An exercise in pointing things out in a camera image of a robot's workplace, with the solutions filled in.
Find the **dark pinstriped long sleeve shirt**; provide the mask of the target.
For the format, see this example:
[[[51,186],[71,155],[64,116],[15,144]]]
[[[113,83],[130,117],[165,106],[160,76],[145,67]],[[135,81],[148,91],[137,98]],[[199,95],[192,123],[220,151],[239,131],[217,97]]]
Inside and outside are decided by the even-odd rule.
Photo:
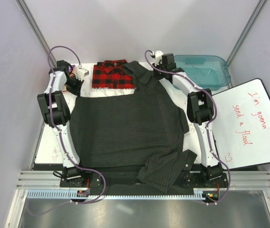
[[[70,120],[76,153],[86,168],[140,166],[141,182],[168,192],[196,159],[183,149],[185,111],[139,62],[122,68],[135,84],[133,94],[76,98]]]

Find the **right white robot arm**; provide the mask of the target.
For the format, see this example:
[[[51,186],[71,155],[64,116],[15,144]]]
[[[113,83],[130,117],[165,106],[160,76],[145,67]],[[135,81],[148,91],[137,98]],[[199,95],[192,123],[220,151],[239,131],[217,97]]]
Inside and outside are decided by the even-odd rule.
[[[217,107],[211,90],[198,86],[183,69],[178,68],[173,54],[156,51],[150,56],[155,60],[151,65],[156,79],[166,79],[187,97],[186,115],[195,127],[201,151],[201,183],[206,187],[214,184],[227,187],[229,179],[223,172],[213,138],[212,122],[217,117]]]

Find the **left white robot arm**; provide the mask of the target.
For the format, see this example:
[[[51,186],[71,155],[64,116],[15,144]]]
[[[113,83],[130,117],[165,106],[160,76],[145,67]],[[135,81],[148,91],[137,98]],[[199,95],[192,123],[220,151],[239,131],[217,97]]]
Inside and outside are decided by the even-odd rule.
[[[81,188],[87,182],[87,175],[79,169],[80,157],[75,151],[70,133],[71,112],[63,95],[65,85],[73,83],[70,77],[72,66],[57,61],[57,66],[49,71],[49,83],[44,93],[37,96],[44,122],[52,129],[59,144],[63,160],[62,173],[54,171],[60,178],[60,187]]]

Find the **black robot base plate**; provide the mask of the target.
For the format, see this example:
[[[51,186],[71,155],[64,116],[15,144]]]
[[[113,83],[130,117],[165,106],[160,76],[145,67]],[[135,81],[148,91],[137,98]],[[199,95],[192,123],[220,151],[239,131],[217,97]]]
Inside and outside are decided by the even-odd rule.
[[[103,174],[106,183],[101,176],[91,171],[83,171],[78,180],[64,180],[61,178],[60,187],[85,188],[90,190],[90,195],[99,195],[106,186],[104,196],[148,196],[148,195],[190,195],[194,189],[224,189],[228,186],[227,174],[223,174],[212,180],[206,178],[206,171],[202,165],[194,164],[191,170],[181,171],[175,183],[165,193],[152,186],[141,182],[138,178],[140,166],[122,166],[114,168],[97,168]]]

